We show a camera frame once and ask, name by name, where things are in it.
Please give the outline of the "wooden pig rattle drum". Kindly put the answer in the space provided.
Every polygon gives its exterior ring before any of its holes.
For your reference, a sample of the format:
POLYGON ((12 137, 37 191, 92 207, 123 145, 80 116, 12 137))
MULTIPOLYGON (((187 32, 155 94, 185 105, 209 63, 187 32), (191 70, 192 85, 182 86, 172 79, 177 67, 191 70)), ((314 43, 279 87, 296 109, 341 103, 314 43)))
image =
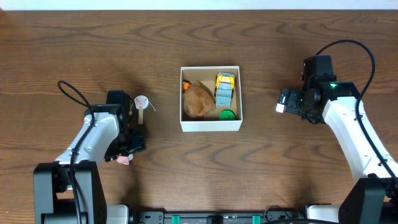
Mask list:
POLYGON ((132 101, 131 101, 131 105, 130 105, 130 109, 129 109, 129 116, 133 115, 134 112, 134 108, 136 110, 138 110, 138 119, 137 119, 137 123, 138 125, 143 125, 144 123, 144 110, 148 107, 151 106, 152 109, 154 111, 156 111, 155 107, 153 106, 153 104, 150 102, 150 100, 148 99, 148 97, 146 97, 145 95, 139 95, 137 97, 135 97, 132 101))

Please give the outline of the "pink pig figurine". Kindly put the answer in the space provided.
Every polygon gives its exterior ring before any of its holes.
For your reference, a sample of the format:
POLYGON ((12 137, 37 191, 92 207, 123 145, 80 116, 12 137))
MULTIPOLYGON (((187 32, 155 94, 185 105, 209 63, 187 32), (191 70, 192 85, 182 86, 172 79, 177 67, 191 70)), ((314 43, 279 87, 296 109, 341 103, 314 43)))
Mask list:
POLYGON ((116 161, 120 164, 129 165, 134 158, 134 154, 128 156, 117 155, 116 161))

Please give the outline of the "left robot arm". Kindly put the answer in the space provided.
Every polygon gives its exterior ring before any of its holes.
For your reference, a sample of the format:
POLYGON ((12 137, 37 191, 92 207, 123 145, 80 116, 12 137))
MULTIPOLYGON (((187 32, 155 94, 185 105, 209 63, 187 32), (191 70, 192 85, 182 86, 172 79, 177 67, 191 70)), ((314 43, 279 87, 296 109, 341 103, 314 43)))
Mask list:
POLYGON ((109 91, 106 103, 85 112, 70 146, 34 170, 36 223, 134 223, 127 205, 106 202, 98 168, 102 162, 129 164, 145 150, 142 133, 129 127, 130 96, 109 91))

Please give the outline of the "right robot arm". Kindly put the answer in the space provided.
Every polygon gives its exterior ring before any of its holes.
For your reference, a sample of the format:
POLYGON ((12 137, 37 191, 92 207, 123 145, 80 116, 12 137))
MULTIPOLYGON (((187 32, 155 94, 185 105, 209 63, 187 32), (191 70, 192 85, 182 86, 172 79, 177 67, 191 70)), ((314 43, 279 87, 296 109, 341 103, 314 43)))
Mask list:
POLYGON ((339 82, 329 55, 303 61, 300 90, 282 89, 276 110, 326 124, 349 164, 354 187, 341 205, 308 205, 313 223, 397 223, 397 162, 386 150, 364 110, 354 83, 339 82))

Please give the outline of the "green round disc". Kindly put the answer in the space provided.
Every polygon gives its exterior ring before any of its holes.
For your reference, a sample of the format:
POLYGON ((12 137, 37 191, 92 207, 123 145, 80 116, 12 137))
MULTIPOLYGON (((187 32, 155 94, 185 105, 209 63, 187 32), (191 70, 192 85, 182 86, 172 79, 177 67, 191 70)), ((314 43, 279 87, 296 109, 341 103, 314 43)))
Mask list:
POLYGON ((219 115, 220 121, 234 121, 236 119, 236 115, 231 110, 223 110, 219 115))

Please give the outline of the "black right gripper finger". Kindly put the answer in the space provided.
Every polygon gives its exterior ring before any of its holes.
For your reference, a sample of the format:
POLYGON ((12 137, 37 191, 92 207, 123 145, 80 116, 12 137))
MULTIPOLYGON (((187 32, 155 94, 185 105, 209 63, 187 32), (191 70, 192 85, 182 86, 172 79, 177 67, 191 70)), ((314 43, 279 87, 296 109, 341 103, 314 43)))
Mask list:
POLYGON ((275 108, 276 112, 283 113, 287 107, 289 101, 290 90, 288 88, 283 88, 280 92, 277 106, 275 108))
POLYGON ((299 114, 299 99, 301 91, 289 89, 289 99, 287 100, 287 105, 285 111, 291 114, 299 114))

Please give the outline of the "brown plush toy with carrot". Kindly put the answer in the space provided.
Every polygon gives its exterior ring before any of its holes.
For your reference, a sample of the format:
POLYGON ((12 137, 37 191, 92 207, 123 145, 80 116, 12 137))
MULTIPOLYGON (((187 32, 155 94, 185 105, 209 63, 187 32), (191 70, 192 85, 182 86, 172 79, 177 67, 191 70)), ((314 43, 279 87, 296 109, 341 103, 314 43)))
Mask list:
POLYGON ((215 110, 215 102, 206 86, 200 82, 183 83, 183 109, 191 118, 201 118, 215 110))

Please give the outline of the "yellow grey toy truck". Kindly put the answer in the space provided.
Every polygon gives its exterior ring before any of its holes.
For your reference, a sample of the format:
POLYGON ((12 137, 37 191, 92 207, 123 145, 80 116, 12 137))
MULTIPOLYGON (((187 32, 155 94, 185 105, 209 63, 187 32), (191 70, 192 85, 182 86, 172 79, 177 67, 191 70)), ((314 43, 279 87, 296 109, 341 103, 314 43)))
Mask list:
POLYGON ((216 107, 230 107, 235 88, 235 74, 218 72, 216 76, 216 107))

